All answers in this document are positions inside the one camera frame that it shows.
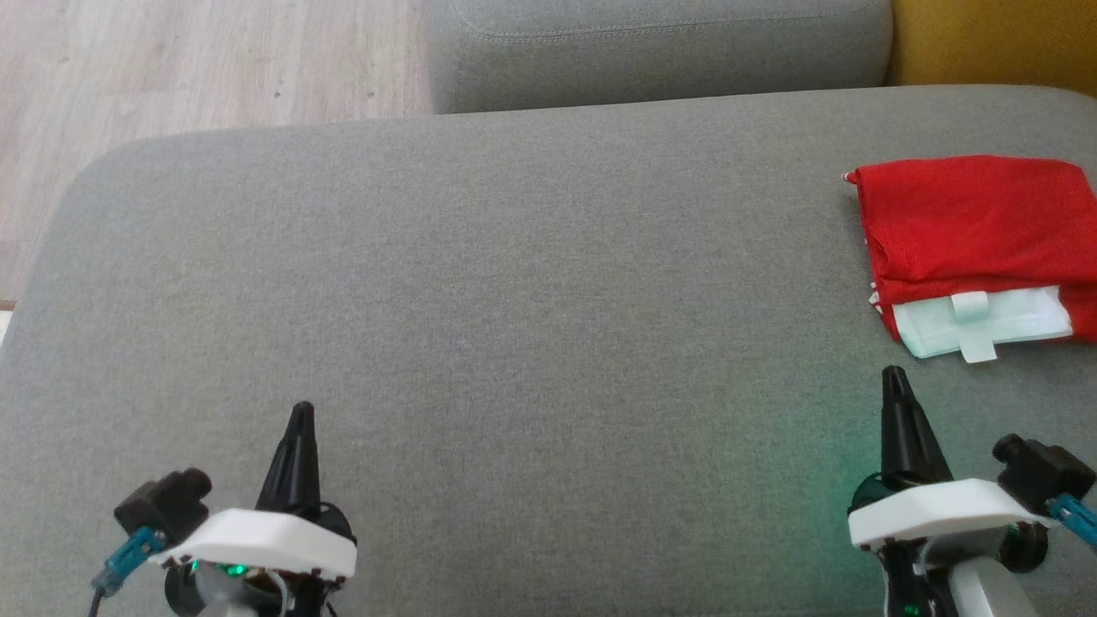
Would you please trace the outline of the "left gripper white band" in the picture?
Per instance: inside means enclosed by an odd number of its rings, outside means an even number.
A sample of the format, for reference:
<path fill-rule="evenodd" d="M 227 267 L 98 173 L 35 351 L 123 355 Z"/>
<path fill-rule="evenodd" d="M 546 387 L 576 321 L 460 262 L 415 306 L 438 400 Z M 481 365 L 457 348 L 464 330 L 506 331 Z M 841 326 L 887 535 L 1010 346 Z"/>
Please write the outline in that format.
<path fill-rule="evenodd" d="M 255 509 L 212 515 L 154 556 L 177 616 L 333 616 L 359 551 L 344 512 L 321 504 L 315 433 L 313 403 L 296 403 Z"/>

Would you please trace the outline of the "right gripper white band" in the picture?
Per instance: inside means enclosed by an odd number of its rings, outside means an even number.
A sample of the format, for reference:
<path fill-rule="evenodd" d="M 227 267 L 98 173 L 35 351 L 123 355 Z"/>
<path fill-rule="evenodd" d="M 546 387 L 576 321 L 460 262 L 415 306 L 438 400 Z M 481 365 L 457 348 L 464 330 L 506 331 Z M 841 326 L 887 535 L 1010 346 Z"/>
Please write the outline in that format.
<path fill-rule="evenodd" d="M 1047 519 L 995 483 L 953 481 L 904 368 L 883 370 L 882 402 L 882 481 L 868 476 L 848 512 L 851 543 L 883 573 L 882 613 L 1034 616 L 1034 603 L 1017 569 L 1003 562 L 1002 547 L 1047 530 Z"/>

